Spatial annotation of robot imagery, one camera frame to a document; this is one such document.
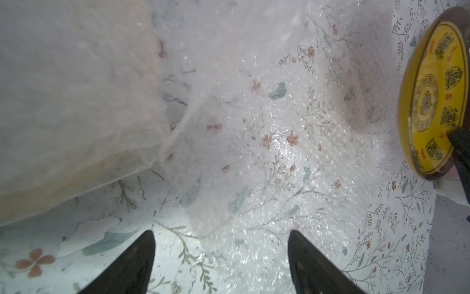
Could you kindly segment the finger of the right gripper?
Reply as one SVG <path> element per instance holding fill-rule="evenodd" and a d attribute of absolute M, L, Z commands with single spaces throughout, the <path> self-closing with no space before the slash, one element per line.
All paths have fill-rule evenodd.
<path fill-rule="evenodd" d="M 470 130 L 459 128 L 449 135 L 454 147 L 454 165 L 457 168 L 467 202 L 470 202 Z"/>

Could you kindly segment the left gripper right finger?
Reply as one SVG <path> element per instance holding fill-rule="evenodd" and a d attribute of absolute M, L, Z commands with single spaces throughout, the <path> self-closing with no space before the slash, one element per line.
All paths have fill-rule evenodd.
<path fill-rule="evenodd" d="M 290 232 L 288 260 L 297 294 L 364 294 L 297 230 Z"/>

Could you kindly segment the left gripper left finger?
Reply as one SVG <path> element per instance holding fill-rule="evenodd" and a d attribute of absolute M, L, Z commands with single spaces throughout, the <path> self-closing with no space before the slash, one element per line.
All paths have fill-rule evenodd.
<path fill-rule="evenodd" d="M 80 294 L 145 294 L 154 258 L 155 237 L 147 230 Z"/>

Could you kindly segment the bubble-wrapped plate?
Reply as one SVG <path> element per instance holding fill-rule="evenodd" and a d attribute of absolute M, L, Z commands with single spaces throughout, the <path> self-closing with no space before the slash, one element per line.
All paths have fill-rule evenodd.
<path fill-rule="evenodd" d="M 2 1 L 1 224 L 152 167 L 161 82 L 144 1 Z"/>
<path fill-rule="evenodd" d="M 437 180 L 454 165 L 449 135 L 470 126 L 470 13 L 445 10 L 417 44 L 397 109 L 401 148 L 413 170 Z"/>

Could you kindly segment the clear bubble wrap sheet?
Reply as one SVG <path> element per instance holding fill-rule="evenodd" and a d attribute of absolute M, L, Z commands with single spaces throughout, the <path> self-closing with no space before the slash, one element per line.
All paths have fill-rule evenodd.
<path fill-rule="evenodd" d="M 368 294 L 423 291 L 435 188 L 401 156 L 431 1 L 150 1 L 176 132 L 164 167 L 209 294 L 292 294 L 298 230 Z"/>

